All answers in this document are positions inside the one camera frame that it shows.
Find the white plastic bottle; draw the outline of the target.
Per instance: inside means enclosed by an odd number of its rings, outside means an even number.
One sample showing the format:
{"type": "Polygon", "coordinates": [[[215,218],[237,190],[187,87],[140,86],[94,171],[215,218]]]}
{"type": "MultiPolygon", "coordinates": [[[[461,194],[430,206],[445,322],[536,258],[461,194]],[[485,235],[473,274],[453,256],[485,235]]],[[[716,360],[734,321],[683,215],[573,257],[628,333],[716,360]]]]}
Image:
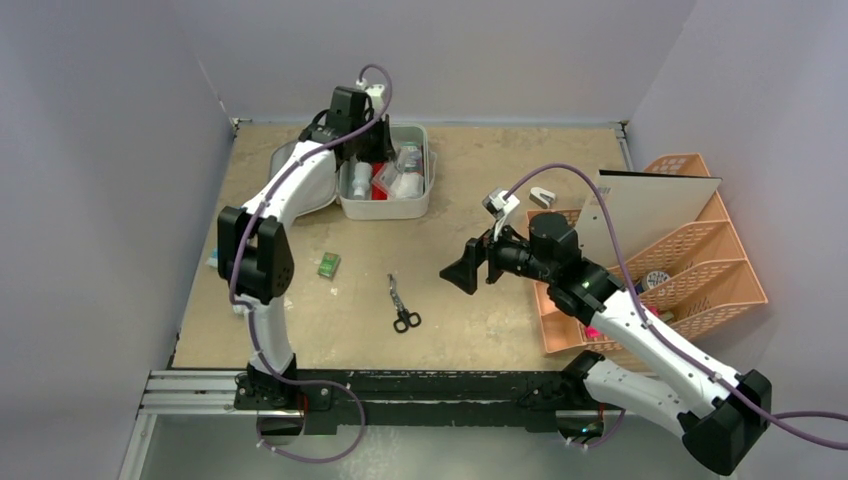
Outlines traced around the white plastic bottle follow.
{"type": "Polygon", "coordinates": [[[373,167],[367,162],[356,162],[351,179],[351,194],[353,200],[366,200],[372,185],[373,167]]]}

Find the grey storage case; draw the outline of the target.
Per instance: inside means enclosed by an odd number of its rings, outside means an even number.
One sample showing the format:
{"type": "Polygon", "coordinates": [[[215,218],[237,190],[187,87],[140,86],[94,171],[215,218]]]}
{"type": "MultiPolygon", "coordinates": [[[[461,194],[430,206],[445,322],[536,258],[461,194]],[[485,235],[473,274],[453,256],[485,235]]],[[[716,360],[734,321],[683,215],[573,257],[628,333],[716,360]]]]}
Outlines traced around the grey storage case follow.
{"type": "Polygon", "coordinates": [[[348,161],[334,179],[317,181],[297,215],[317,212],[333,203],[340,204],[344,215],[355,221],[407,220],[425,215],[436,164],[428,133],[418,124],[395,123],[390,134],[398,159],[406,162],[405,171],[398,163],[387,167],[378,164],[365,177],[355,160],[348,161]]]}

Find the red first aid pouch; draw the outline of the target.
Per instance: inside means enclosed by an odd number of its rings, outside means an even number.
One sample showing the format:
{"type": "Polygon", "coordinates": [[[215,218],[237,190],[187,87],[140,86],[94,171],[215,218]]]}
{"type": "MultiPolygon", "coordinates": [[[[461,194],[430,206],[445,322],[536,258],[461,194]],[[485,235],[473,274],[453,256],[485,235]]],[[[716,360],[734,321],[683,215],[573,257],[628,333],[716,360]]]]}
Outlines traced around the red first aid pouch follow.
{"type": "Polygon", "coordinates": [[[388,163],[380,164],[372,176],[371,199],[374,201],[383,201],[389,199],[389,192],[392,182],[395,178],[392,167],[388,163]]]}

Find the blue white mask packet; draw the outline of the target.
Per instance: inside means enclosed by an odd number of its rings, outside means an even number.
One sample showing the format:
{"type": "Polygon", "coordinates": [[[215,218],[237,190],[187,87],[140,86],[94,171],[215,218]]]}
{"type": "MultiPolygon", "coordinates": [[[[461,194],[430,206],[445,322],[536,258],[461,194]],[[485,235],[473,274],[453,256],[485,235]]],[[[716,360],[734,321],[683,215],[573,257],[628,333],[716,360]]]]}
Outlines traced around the blue white mask packet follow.
{"type": "Polygon", "coordinates": [[[419,174],[398,174],[390,187],[389,197],[393,200],[420,198],[424,193],[425,180],[419,174]]]}

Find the black handled scissors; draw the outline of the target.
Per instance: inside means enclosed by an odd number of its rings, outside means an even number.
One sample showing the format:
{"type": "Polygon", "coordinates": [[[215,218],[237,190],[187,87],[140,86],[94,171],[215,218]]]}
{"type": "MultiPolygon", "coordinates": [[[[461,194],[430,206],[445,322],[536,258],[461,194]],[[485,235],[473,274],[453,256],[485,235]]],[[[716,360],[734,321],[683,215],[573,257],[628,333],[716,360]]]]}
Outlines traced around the black handled scissors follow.
{"type": "Polygon", "coordinates": [[[403,334],[412,328],[421,325],[421,317],[418,312],[410,311],[397,292],[396,278],[393,274],[388,274],[389,294],[396,310],[396,319],[393,321],[393,328],[396,333],[403,334]]]}

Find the small green medicine box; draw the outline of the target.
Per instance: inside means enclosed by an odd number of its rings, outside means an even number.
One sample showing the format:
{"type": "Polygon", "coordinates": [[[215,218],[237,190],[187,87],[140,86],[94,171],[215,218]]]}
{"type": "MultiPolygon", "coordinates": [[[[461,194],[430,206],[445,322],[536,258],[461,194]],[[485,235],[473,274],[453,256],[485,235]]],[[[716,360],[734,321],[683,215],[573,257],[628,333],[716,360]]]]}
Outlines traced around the small green medicine box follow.
{"type": "Polygon", "coordinates": [[[325,252],[318,264],[317,274],[325,279],[335,278],[341,263],[341,256],[336,253],[325,252]]]}

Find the light blue wipes packet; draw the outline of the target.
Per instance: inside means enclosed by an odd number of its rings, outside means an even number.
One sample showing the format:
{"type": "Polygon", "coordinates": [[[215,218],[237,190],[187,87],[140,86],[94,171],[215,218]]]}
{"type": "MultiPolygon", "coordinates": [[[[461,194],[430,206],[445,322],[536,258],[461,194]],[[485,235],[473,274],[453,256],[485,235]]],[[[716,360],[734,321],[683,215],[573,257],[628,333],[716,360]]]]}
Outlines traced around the light blue wipes packet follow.
{"type": "Polygon", "coordinates": [[[218,250],[213,249],[207,257],[205,264],[211,268],[218,268],[218,250]]]}

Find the small white pad packet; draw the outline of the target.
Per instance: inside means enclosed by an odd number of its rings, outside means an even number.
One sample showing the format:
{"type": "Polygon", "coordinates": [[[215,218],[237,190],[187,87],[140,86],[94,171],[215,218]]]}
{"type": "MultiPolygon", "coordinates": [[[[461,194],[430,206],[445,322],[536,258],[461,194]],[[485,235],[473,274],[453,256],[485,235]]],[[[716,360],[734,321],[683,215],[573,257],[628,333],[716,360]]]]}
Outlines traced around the small white pad packet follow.
{"type": "Polygon", "coordinates": [[[396,167],[403,174],[424,174],[423,151],[415,143],[403,143],[398,147],[396,167]]]}

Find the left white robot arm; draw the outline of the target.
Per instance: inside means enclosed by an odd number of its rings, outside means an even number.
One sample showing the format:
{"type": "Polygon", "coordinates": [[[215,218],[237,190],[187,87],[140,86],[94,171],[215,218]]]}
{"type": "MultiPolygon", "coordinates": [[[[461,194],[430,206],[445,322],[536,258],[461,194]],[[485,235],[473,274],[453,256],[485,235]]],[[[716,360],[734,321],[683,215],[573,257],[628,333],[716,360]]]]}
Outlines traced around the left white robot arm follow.
{"type": "Polygon", "coordinates": [[[272,408],[292,405],[299,385],[279,310],[295,273],[287,231],[298,216],[334,200],[337,172],[345,162],[394,158],[385,118],[391,98],[387,84],[337,87],[329,108],[300,132],[269,183],[244,205],[226,206],[218,214],[218,274],[228,283],[233,307],[246,317],[253,349],[242,388],[272,408]]]}

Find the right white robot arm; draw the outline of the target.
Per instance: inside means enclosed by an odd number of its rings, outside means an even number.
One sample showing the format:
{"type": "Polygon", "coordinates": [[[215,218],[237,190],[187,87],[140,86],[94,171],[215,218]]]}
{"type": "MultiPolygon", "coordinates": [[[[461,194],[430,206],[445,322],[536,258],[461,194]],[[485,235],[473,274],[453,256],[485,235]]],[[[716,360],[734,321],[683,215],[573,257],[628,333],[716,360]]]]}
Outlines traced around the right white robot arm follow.
{"type": "Polygon", "coordinates": [[[578,234],[559,213],[529,223],[528,237],[506,226],[470,239],[442,279],[472,295],[478,269],[490,283],[504,273],[547,284],[555,307],[635,354],[654,378],[585,350],[563,371],[561,392],[576,407],[592,400],[635,413],[674,434],[701,465],[727,476],[768,429],[772,384],[710,357],[630,295],[623,281],[586,258],[578,234]]]}

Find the orange compartment tray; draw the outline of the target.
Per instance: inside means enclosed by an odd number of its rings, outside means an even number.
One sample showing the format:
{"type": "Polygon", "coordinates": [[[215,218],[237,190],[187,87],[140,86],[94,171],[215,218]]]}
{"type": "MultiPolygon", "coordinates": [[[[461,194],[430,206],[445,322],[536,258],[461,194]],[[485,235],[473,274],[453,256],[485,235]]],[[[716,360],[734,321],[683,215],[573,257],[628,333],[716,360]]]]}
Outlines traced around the orange compartment tray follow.
{"type": "Polygon", "coordinates": [[[548,285],[546,283],[534,280],[533,289],[542,344],[548,355],[576,351],[577,349],[582,350],[591,341],[602,338],[600,336],[596,339],[589,339],[584,332],[587,326],[558,310],[548,296],[548,285]]]}

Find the pink highlighter marker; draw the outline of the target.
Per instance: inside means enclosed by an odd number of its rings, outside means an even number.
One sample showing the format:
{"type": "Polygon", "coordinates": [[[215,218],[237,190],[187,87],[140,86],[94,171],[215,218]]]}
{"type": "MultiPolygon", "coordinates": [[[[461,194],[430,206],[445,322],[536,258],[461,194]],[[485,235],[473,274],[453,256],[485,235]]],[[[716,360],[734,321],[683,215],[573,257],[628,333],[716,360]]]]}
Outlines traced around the pink highlighter marker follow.
{"type": "Polygon", "coordinates": [[[584,329],[584,332],[585,332],[585,335],[589,339],[596,339],[596,338],[599,338],[601,336],[601,333],[597,329],[595,329],[594,327],[591,327],[591,326],[587,326],[584,329]]]}

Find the white board folder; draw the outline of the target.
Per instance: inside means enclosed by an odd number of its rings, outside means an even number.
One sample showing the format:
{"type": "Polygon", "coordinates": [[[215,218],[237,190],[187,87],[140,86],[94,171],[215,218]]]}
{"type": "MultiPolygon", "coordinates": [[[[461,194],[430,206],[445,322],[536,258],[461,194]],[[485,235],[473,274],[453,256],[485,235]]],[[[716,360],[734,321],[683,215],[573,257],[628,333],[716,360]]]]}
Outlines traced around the white board folder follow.
{"type": "MultiPolygon", "coordinates": [[[[677,228],[693,222],[721,184],[719,177],[601,170],[602,193],[623,256],[633,257],[677,228]]],[[[575,225],[585,257],[617,264],[603,212],[590,194],[575,225]]]]}

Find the orange plastic file rack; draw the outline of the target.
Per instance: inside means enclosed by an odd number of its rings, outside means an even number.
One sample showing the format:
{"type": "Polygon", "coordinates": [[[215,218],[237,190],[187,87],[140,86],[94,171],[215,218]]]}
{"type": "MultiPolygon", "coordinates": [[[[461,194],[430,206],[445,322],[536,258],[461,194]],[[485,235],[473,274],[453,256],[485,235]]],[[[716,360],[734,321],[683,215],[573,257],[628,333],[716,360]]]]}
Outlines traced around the orange plastic file rack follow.
{"type": "MultiPolygon", "coordinates": [[[[714,177],[698,153],[662,156],[641,173],[714,177]]],[[[618,243],[612,222],[606,225],[612,244],[618,243]]],[[[718,188],[695,221],[625,259],[633,281],[651,270],[671,275],[640,298],[670,313],[670,326],[689,340],[767,302],[718,188]]]]}

